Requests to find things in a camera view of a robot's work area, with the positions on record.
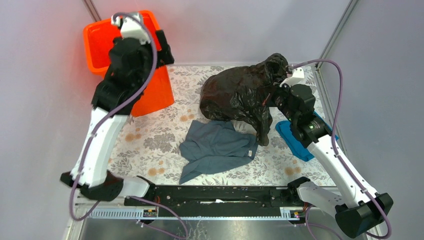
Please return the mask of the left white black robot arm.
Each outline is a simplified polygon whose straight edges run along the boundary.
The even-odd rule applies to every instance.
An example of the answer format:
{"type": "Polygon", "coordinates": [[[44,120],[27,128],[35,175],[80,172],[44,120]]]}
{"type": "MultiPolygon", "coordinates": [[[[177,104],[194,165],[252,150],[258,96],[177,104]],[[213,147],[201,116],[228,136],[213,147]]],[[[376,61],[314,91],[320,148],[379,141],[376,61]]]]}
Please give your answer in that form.
{"type": "Polygon", "coordinates": [[[157,61],[151,43],[135,37],[116,37],[108,53],[110,64],[97,85],[91,105],[88,133],[80,157],[60,181],[75,187],[90,200],[110,202],[135,196],[144,206],[152,204],[155,192],[143,177],[119,177],[108,170],[108,160],[133,106],[141,98],[154,71],[173,64],[174,57],[163,30],[155,32],[160,50],[157,61]]]}

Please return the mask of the black plastic trash bag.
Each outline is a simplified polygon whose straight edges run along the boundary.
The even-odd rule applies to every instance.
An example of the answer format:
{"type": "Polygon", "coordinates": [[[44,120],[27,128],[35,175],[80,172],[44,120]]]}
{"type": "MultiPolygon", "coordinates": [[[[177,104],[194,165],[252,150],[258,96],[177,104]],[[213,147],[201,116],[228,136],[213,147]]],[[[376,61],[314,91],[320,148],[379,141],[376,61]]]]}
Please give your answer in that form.
{"type": "Polygon", "coordinates": [[[260,146],[269,144],[268,133],[273,118],[263,105],[267,93],[263,89],[277,78],[287,77],[287,59],[274,53],[250,66],[236,66],[210,76],[201,87],[200,112],[209,120],[242,121],[256,130],[260,146]]]}

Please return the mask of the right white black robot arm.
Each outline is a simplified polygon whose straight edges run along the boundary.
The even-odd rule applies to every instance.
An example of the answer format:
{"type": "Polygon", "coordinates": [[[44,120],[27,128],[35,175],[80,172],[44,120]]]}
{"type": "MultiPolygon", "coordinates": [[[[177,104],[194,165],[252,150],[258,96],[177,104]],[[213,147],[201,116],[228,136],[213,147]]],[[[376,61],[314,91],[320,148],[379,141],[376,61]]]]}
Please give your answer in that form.
{"type": "Polygon", "coordinates": [[[295,140],[321,163],[340,192],[335,194],[301,177],[289,183],[287,201],[293,206],[307,202],[321,209],[352,239],[381,224],[394,204],[392,197],[372,187],[344,155],[330,127],[315,113],[311,88],[283,84],[271,90],[267,104],[283,113],[295,140]]]}

